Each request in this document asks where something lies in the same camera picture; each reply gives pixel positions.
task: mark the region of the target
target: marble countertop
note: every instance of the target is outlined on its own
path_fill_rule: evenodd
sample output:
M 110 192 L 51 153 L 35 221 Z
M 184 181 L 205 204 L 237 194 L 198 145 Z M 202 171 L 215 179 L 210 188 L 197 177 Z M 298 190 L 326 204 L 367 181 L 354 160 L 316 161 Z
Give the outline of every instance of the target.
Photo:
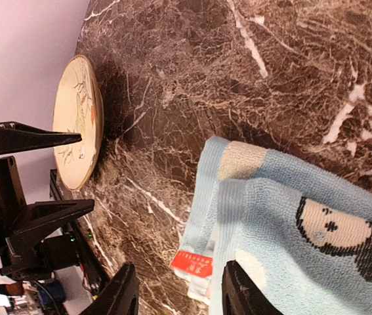
M 275 148 L 372 192 L 372 1 L 92 0 L 77 54 L 105 111 L 81 220 L 141 314 L 199 314 L 169 269 L 206 139 Z

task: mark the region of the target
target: decorative plate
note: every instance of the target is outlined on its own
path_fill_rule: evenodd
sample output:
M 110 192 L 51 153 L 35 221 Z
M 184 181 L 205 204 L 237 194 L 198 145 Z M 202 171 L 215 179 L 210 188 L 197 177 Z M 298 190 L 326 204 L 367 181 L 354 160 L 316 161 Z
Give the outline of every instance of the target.
M 57 169 L 67 189 L 79 190 L 91 176 L 103 127 L 102 99 L 93 67 L 85 56 L 75 56 L 60 79 L 53 115 L 53 131 L 82 136 L 81 142 L 54 148 Z

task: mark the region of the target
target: blue object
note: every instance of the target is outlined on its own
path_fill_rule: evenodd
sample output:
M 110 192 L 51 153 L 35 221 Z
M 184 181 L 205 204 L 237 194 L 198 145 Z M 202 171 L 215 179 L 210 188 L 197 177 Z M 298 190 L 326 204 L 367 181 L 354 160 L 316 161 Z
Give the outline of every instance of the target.
M 372 314 L 372 194 L 318 167 L 210 138 L 180 250 L 208 256 L 212 242 L 211 315 L 234 259 L 286 315 Z M 176 274 L 189 296 L 205 291 Z
M 41 285 L 44 287 L 44 289 L 46 289 L 50 293 L 50 295 L 53 297 L 56 304 L 63 303 L 64 301 L 66 301 L 65 291 L 63 290 L 63 287 L 59 281 L 55 280 L 51 283 L 42 283 Z M 37 286 L 41 306 L 43 308 L 52 308 L 54 307 L 53 301 L 51 300 L 49 295 L 45 292 L 43 287 Z

